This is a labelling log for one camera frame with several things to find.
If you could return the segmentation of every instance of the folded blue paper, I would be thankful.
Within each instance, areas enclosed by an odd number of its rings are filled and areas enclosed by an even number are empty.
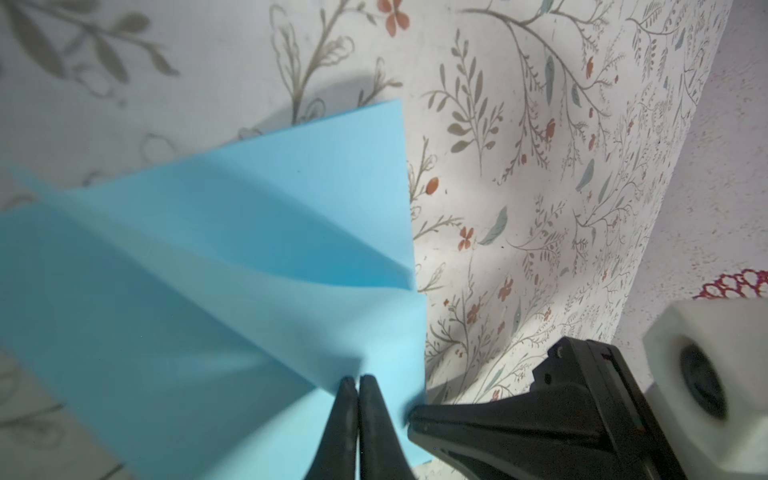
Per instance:
[[[402,107],[83,190],[15,176],[0,340],[141,479],[303,478],[344,375],[424,393]]]

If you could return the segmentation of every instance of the printed flower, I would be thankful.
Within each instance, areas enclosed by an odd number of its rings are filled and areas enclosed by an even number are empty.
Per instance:
[[[411,19],[408,18],[408,15],[400,11],[401,3],[402,0],[392,0],[391,4],[389,0],[379,0],[379,11],[381,13],[389,13],[389,16],[386,18],[386,31],[389,32],[390,37],[395,36],[398,25],[403,30],[408,30],[408,27],[411,25]]]
[[[475,228],[470,228],[469,232],[467,231],[467,227],[462,228],[462,231],[459,235],[462,236],[464,240],[458,242],[458,251],[462,251],[465,248],[469,248],[472,245],[472,242],[469,241],[472,238],[472,234],[475,233]]]
[[[502,302],[507,300],[507,297],[510,293],[512,293],[512,284],[515,281],[513,279],[509,279],[509,281],[504,281],[504,286],[498,291],[498,298],[502,299]]]
[[[554,118],[547,124],[547,141],[550,141],[552,137],[554,137]]]
[[[426,190],[425,190],[425,191],[426,191],[426,193],[427,193],[427,195],[432,195],[433,193],[435,193],[435,192],[437,191],[437,187],[438,187],[438,185],[440,185],[440,180],[438,180],[438,178],[437,178],[437,177],[434,177],[434,178],[432,178],[432,179],[431,179],[431,180],[430,180],[430,181],[427,183],[427,188],[426,188]]]
[[[469,309],[469,313],[467,313],[467,325],[472,325],[478,321],[478,313],[480,313],[480,306],[476,303],[475,305],[472,305],[472,308]]]

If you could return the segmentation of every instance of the black hole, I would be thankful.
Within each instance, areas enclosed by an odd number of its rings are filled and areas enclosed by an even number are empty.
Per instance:
[[[680,371],[688,391],[704,411],[716,419],[725,419],[725,394],[712,363],[696,345],[680,353]]]

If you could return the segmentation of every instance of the red crochet trim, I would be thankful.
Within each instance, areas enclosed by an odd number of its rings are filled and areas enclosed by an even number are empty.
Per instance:
[[[754,298],[768,297],[768,272],[765,270],[744,269],[735,275],[720,275],[712,283],[705,283],[701,292],[694,297],[699,298]]]

